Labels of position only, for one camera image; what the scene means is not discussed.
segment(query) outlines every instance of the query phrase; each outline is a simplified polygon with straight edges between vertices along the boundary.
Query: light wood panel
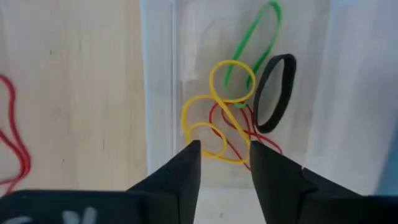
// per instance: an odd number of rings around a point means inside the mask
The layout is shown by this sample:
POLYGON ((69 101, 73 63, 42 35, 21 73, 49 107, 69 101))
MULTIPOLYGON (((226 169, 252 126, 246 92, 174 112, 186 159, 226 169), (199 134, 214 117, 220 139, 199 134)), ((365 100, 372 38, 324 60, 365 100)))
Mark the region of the light wood panel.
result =
MULTIPOLYGON (((16 85, 33 159, 18 188, 123 190, 145 177, 139 0, 0 0, 0 10, 0 72, 16 85)), ((1 85, 2 128, 7 97, 1 85)), ((17 169, 0 144, 0 179, 17 169)))

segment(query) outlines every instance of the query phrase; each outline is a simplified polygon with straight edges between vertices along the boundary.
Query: yellow rubber band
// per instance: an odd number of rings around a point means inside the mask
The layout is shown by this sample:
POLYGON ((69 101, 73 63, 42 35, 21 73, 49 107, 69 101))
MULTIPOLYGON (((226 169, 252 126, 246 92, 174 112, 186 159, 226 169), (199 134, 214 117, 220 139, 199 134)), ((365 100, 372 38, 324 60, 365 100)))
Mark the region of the yellow rubber band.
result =
POLYGON ((192 105, 192 103, 196 100, 203 100, 203 99, 215 100, 217 102, 217 104, 221 107, 221 109, 225 111, 229 120, 234 124, 235 128, 238 130, 238 133, 244 139, 244 142, 246 143, 248 150, 249 150, 250 149, 250 139, 248 138, 246 133, 243 131, 243 128, 239 125, 238 121, 235 119, 232 112, 228 109, 228 107, 225 103, 240 103, 242 101, 246 101, 247 99, 250 98, 251 95, 253 95, 255 87, 256 87, 256 77, 254 76, 254 72, 251 70, 251 68, 248 65, 246 65, 243 62, 237 61, 237 60, 224 60, 224 61, 218 62, 213 67, 213 69, 211 70, 210 75, 209 75, 209 88, 210 88, 211 95, 194 96, 194 97, 190 98, 184 104, 184 107, 182 108, 181 124, 182 124, 182 128, 184 130, 184 133, 185 133, 185 139, 187 140, 187 143, 190 143, 192 141, 191 140, 192 129, 194 129, 198 126, 208 126, 208 127, 211 127, 212 129, 214 129, 218 134, 220 134, 220 136, 223 140, 223 147, 217 153, 212 153, 207 149, 202 149, 202 152, 204 153, 204 155, 206 157, 219 159, 221 161, 225 161, 225 162, 229 162, 229 163, 233 163, 233 164, 242 164, 242 163, 247 162, 249 160, 249 156, 247 156, 245 159, 230 159, 227 157, 223 157, 223 154, 226 151, 226 147, 227 147, 226 138, 225 138, 225 135, 213 124, 211 124, 209 122, 197 122, 188 128, 187 127, 187 111, 188 111, 188 108, 192 105), (251 85, 251 89, 250 89, 249 93, 246 96, 230 100, 230 99, 221 99, 217 95, 217 92, 214 88, 214 75, 215 75, 217 69, 219 69, 221 66, 224 66, 224 65, 237 65, 237 66, 244 68, 248 72, 248 74, 252 80, 252 82, 251 82, 252 85, 251 85))

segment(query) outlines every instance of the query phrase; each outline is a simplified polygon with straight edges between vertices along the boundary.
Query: wood grain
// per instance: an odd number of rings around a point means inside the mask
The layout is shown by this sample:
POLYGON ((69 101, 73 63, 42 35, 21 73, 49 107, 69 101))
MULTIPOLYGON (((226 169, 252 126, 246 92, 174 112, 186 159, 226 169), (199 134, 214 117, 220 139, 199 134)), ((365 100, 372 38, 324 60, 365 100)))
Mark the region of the wood grain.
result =
MULTIPOLYGON (((0 72, 16 85, 33 159, 18 188, 123 190, 145 177, 139 0, 1 0, 0 10, 0 72)), ((0 179, 17 169, 0 144, 0 179)))

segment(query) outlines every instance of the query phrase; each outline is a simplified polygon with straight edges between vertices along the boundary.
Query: green rubber band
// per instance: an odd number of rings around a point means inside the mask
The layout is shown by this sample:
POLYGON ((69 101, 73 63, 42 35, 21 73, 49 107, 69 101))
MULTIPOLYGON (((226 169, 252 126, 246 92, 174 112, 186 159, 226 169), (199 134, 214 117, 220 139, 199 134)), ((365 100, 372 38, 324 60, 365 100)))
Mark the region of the green rubber band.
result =
MULTIPOLYGON (((267 46, 267 48, 264 51, 264 53, 262 53, 262 55, 258 58, 257 62, 254 64, 254 67, 253 67, 254 74, 257 73, 257 71, 259 70, 261 64, 263 63, 263 61, 266 59, 266 57, 271 52, 271 50, 272 50, 272 48, 273 48, 273 46, 275 44, 276 38, 278 36, 280 23, 282 21, 282 10, 280 9, 280 5, 279 5, 279 3, 277 1, 269 1, 269 2, 265 3, 261 7, 260 11, 257 13, 257 16, 256 16, 255 20, 250 24, 249 29, 244 34, 242 41, 236 47, 235 54, 232 57, 233 60, 237 60, 241 56, 246 44, 249 42, 250 36, 253 34, 253 32, 256 29, 258 23, 260 22, 260 19, 261 19, 262 15, 264 14, 264 11, 269 6, 271 6, 275 10, 275 14, 276 14, 276 17, 277 17, 277 27, 276 27, 274 35, 272 36, 271 42, 267 46)), ((225 76, 224 76, 224 79, 223 79, 224 92, 227 94, 229 99, 232 99, 232 96, 229 94, 229 91, 228 91, 228 83, 229 83, 229 78, 231 77, 231 72, 232 72, 233 67, 234 67, 234 65, 229 65, 228 66, 227 71, 226 71, 225 76)), ((246 79, 246 91, 249 90, 250 84, 251 84, 251 79, 250 79, 250 76, 248 76, 247 79, 246 79)), ((234 105, 237 108, 243 108, 243 107, 246 106, 246 104, 247 103, 245 101, 243 103, 235 103, 234 105)))

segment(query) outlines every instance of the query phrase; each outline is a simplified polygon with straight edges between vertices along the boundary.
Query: clear plastic bin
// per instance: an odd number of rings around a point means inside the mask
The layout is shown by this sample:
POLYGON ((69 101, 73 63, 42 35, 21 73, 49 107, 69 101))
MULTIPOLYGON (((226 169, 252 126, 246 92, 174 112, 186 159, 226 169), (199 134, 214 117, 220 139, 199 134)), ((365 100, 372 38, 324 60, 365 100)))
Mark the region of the clear plastic bin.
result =
MULTIPOLYGON (((391 182, 394 174, 398 179, 398 167, 389 165, 396 164, 398 156, 388 156, 389 152, 398 154, 398 146, 393 144, 398 139, 398 30, 394 28, 398 1, 279 2, 282 25, 269 57, 295 55, 297 73, 287 111, 267 136, 281 146, 287 157, 357 193, 375 194, 386 184, 387 189, 398 189, 397 182, 391 182)), ((141 2, 149 172, 185 147, 180 126, 183 104, 193 95, 209 93, 212 66, 231 58, 264 3, 141 2)), ((254 64, 269 43, 275 24, 274 11, 269 9, 240 60, 254 64)), ((223 95, 221 77, 222 72, 216 76, 216 88, 223 95)), ((230 84, 234 96, 244 95, 241 83, 245 78, 245 73, 235 69, 230 84)), ((262 94, 262 119, 275 105, 279 82, 280 78, 274 76, 262 94)), ((197 102, 190 108, 188 122, 207 121, 212 103, 197 102)), ((236 131, 225 129, 218 115, 215 118, 215 124, 244 152, 243 140, 236 131)), ((194 136, 212 150, 221 146, 208 128, 198 128, 194 136)), ((204 159, 202 169, 202 192, 212 189, 224 192, 220 194, 252 194, 250 173, 242 165, 204 159)), ((206 198, 220 202, 216 196, 206 198)), ((230 214, 220 216, 236 223, 238 218, 230 214)))

